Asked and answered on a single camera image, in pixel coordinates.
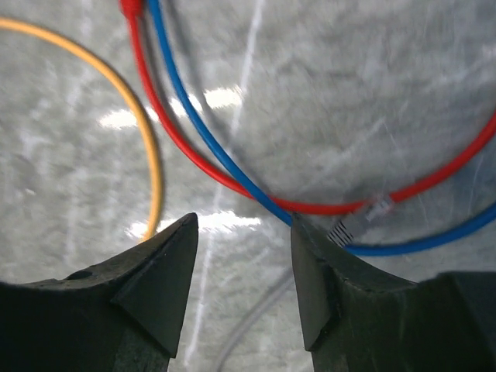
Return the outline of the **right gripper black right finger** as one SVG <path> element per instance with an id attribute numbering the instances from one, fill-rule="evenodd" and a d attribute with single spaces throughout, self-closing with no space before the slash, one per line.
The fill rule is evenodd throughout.
<path id="1" fill-rule="evenodd" d="M 304 346 L 317 371 L 493 371 L 495 275 L 418 283 L 382 271 L 300 215 L 291 258 Z"/>

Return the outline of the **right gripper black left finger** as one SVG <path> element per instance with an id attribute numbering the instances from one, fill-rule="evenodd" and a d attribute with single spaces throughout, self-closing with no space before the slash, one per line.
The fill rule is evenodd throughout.
<path id="1" fill-rule="evenodd" d="M 1 285 L 3 371 L 165 371 L 198 249 L 189 213 L 64 279 Z"/>

